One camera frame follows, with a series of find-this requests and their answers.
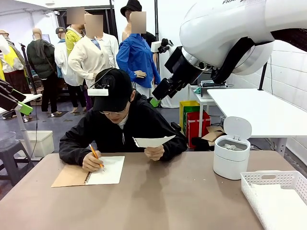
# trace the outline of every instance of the white desk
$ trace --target white desk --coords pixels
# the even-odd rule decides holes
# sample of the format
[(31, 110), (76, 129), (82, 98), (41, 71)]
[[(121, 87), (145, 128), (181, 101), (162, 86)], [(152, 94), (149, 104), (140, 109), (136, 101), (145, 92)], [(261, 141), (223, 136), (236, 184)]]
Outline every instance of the white desk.
[(257, 89), (208, 90), (226, 117), (248, 120), (252, 138), (277, 138), (277, 151), (284, 154), (287, 138), (307, 136), (307, 112)]
[(211, 105), (215, 105), (215, 102), (214, 100), (211, 98), (210, 95), (207, 95), (208, 98), (202, 98), (200, 94), (196, 94), (194, 92), (195, 89), (197, 89), (198, 86), (191, 86), (189, 84), (189, 90), (188, 90), (188, 100), (190, 100), (190, 93), (194, 94), (195, 97), (196, 97), (196, 101), (201, 105), (201, 108), (200, 108), (200, 126), (199, 126), (199, 137), (201, 138), (202, 135), (201, 135), (201, 130), (202, 130), (202, 112), (203, 112), (203, 106), (205, 105), (207, 108), (206, 108), (206, 113), (209, 114), (209, 106)]
[[(41, 94), (36, 94), (36, 95), (35, 94), (24, 94), (24, 95), (26, 96), (26, 99), (24, 99), (23, 103), (33, 101), (33, 100), (42, 96)], [(0, 116), (2, 116), (5, 112), (7, 112), (5, 109), (0, 108)], [(28, 151), (29, 156), (31, 156), (33, 149), (32, 149), (31, 144), (30, 144), (30, 139), (29, 139), (27, 130), (24, 127), (24, 120), (23, 120), (21, 113), (19, 111), (16, 111), (16, 115), (17, 115), (20, 131), (21, 131), (23, 138), (24, 138), (26, 149)]]

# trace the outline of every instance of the black cap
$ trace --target black cap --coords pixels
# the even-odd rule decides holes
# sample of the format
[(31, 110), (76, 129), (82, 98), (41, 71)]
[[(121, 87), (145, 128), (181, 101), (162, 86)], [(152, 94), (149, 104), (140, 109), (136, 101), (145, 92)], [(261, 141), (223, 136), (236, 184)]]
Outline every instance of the black cap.
[(123, 111), (133, 91), (129, 75), (123, 70), (109, 68), (98, 73), (96, 79), (100, 80), (95, 87), (108, 89), (109, 96), (96, 96), (93, 111)]
[(65, 33), (66, 32), (66, 29), (64, 27), (58, 27), (56, 29), (56, 34), (59, 34), (59, 33)]
[(138, 0), (129, 0), (127, 5), (120, 9), (121, 14), (126, 17), (126, 10), (133, 11), (142, 11), (142, 5)]

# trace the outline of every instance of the table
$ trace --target table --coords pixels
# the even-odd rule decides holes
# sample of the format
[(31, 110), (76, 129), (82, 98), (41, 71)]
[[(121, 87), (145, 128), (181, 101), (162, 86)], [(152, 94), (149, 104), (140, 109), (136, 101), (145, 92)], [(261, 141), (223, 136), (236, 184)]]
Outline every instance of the table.
[(188, 100), (190, 100), (190, 92), (192, 92), (195, 97), (196, 97), (196, 101), (200, 104), (200, 126), (199, 126), (199, 132), (198, 132), (198, 135), (199, 137), (201, 138), (202, 137), (202, 112), (203, 112), (203, 106), (205, 105), (207, 108), (206, 108), (206, 113), (209, 114), (209, 106), (210, 105), (215, 105), (215, 102), (214, 100), (211, 98), (210, 95), (207, 95), (207, 98), (202, 98), (200, 94), (196, 94), (194, 92), (195, 89), (198, 88), (198, 86), (191, 86), (189, 84), (188, 86), (189, 90), (188, 90)]
[[(186, 152), (169, 163), (118, 155), (126, 156), (119, 184), (63, 188), (51, 185), (64, 164), (47, 155), (0, 201), (0, 229), (263, 229), (241, 182), (214, 174), (213, 152)], [(277, 152), (252, 151), (248, 170), (294, 169)]]
[(208, 90), (226, 117), (248, 120), (252, 138), (276, 138), (284, 155), (287, 138), (307, 136), (307, 112), (265, 91), (257, 89)]
[[(33, 101), (33, 100), (42, 96), (41, 94), (24, 94), (24, 95), (26, 96), (26, 98), (24, 99), (23, 103)], [(5, 112), (7, 112), (5, 109), (0, 108), (0, 116), (2, 116)], [(19, 111), (16, 111), (16, 115), (17, 115), (17, 120), (18, 120), (18, 124), (19, 124), (19, 127), (20, 127), (20, 131), (21, 131), (23, 138), (24, 138), (26, 149), (28, 151), (29, 156), (31, 156), (33, 149), (32, 149), (31, 144), (30, 144), (30, 139), (29, 139), (27, 130), (24, 127), (24, 120), (23, 120), (21, 113)], [(39, 161), (41, 158), (37, 159), (33, 154), (31, 159), (33, 161)]]

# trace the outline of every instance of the black hoodie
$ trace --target black hoodie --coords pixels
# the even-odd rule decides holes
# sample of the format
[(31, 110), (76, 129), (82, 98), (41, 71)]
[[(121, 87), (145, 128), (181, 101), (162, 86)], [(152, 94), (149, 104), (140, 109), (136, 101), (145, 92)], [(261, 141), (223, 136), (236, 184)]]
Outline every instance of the black hoodie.
[(144, 152), (144, 148), (135, 145), (132, 137), (163, 138), (173, 135), (176, 137), (163, 145), (165, 152), (161, 161), (169, 161), (181, 154), (187, 150), (187, 145), (184, 138), (147, 102), (146, 97), (136, 93), (123, 130), (104, 114), (89, 111), (60, 140), (59, 157), (68, 164), (82, 165), (86, 154), (91, 152), (87, 147), (93, 141), (103, 153)]

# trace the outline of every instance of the yellow pencil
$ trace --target yellow pencil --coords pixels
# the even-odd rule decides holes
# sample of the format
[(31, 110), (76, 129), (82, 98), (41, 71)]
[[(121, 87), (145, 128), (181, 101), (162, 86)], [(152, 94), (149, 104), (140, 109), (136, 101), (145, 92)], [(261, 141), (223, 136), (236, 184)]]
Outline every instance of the yellow pencil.
[(90, 148), (91, 148), (91, 150), (92, 150), (92, 152), (93, 152), (93, 154), (94, 154), (94, 156), (98, 159), (98, 156), (97, 156), (97, 154), (96, 154), (96, 152), (95, 152), (95, 150), (94, 150), (94, 148), (92, 147), (92, 145), (90, 144)]

